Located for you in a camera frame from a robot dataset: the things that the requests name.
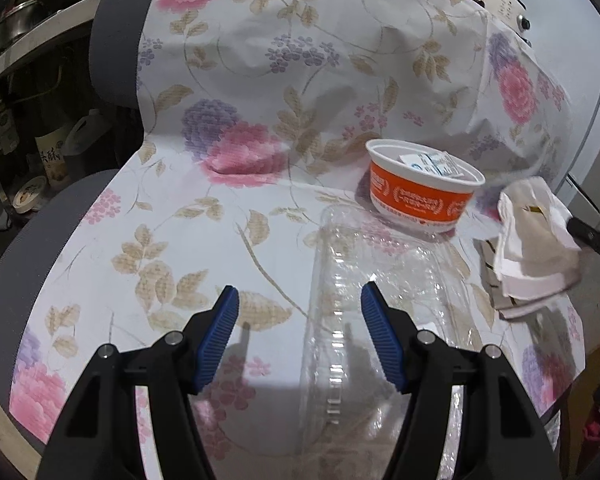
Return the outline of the clear plastic clamshell tray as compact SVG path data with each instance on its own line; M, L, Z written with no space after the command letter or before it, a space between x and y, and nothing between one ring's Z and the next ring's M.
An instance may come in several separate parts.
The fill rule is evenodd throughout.
M323 211L315 243L294 478L379 479L410 399L386 381L362 315L362 288L374 282L418 328L478 350L468 265L447 237L350 206Z

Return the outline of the white milk carton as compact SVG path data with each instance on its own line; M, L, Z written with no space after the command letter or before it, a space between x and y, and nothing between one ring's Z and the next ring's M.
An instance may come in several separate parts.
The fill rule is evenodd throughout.
M423 174L435 174L439 177L459 179L463 173L460 166L445 152L415 152L399 156L404 166Z

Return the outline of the right gripper black tool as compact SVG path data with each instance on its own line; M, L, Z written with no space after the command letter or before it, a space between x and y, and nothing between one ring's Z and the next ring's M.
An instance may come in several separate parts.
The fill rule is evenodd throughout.
M600 231L592 228L582 220L571 217L567 221L567 231L569 234L585 244L589 248L592 248L596 254L600 255Z

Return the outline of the orange instant noodle cup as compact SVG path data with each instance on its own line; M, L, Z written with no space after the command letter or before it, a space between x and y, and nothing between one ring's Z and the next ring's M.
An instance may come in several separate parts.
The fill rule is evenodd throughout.
M468 162L454 155L460 166L459 179L439 177L404 166L400 155L443 152L422 144L374 139L365 144L370 155L370 200L378 212L404 228L428 233L446 233L458 220L486 178Z

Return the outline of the beige label liquor bottle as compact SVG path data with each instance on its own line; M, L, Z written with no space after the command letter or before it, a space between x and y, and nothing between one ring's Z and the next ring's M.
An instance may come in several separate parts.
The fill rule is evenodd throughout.
M54 191L63 190L71 182L65 157L61 153L69 131L70 129L67 126L61 126L50 133L44 134L44 136L37 136L35 138L35 144L38 148L38 154L40 155L48 183Z

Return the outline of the floral white cloth cover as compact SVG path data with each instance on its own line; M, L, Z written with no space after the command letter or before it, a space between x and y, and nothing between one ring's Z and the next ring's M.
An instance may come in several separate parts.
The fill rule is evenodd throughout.
M558 80L470 0L151 0L135 47L145 140L54 263L9 411L52 433L93 352L152 344L238 289L236 330L193 400L221 479L376 479L406 400L378 368L361 285L453 344L498 344L539 412L584 365L569 298L530 324L491 306L476 240L500 185L551 178L571 130ZM366 144L424 144L486 176L429 249L378 219Z

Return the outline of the grey white refrigerator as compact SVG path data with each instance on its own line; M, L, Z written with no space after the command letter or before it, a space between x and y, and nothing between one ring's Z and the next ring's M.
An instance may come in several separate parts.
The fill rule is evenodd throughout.
M600 12L591 0L521 0L527 38L566 90L572 135L552 185L572 213L600 224Z

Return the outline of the steel cooking pot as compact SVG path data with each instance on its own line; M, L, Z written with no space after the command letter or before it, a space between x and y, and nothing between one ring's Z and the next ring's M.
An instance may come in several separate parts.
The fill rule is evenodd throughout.
M0 18L0 53L34 29L42 18L38 0L23 0L7 10Z

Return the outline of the white rice cooker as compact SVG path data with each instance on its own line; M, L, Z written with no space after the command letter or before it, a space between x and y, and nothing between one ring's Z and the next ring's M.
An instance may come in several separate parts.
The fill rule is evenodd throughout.
M524 42L530 44L530 41L526 38L526 33L531 28L531 23L527 18L527 7L521 0L482 1L487 11L516 32Z

